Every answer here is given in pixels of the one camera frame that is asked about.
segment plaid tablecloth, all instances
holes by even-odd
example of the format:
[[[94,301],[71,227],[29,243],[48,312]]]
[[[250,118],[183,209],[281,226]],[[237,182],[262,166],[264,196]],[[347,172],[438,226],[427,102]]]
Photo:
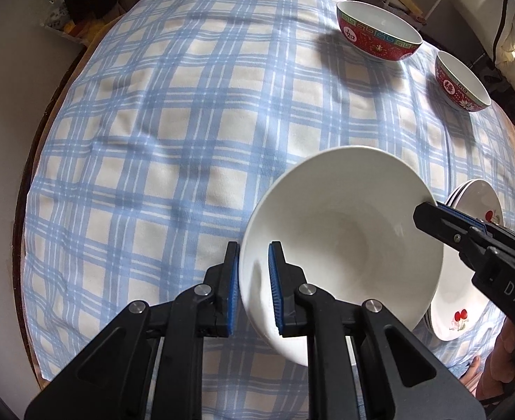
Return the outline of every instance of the plaid tablecloth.
[[[500,109],[452,109],[437,50],[363,57],[337,0],[142,0],[73,83],[27,201],[23,295],[42,375],[52,379],[128,302],[166,302],[241,241],[255,205],[320,150],[379,147],[444,200],[469,178],[497,191],[515,230],[515,162]],[[485,353],[489,307],[459,342],[416,333],[452,367]],[[256,336],[207,340],[212,418],[306,418],[306,369]]]

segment screw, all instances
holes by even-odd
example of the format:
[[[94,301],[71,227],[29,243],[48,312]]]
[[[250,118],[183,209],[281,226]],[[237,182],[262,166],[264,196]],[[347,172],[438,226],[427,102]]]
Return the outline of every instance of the screw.
[[[145,310],[145,303],[141,300],[134,301],[129,306],[130,313],[140,314]]]
[[[197,286],[195,286],[195,288],[193,290],[197,295],[201,295],[202,297],[205,297],[211,293],[211,286],[197,285]]]
[[[316,286],[304,283],[303,285],[298,286],[298,290],[304,295],[314,295],[316,293]]]
[[[366,309],[368,309],[372,313],[379,313],[380,311],[382,311],[383,308],[382,303],[374,299],[366,300],[365,306]]]

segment red bowl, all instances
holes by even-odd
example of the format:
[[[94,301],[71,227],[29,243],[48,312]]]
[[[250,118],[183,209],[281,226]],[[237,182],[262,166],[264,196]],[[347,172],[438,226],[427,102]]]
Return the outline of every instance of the red bowl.
[[[491,105],[491,98],[481,81],[453,55],[443,51],[437,53],[435,76],[444,95],[456,106],[477,112]]]
[[[423,43],[419,32],[405,20],[361,1],[338,2],[337,20],[353,46],[382,60],[404,60]]]

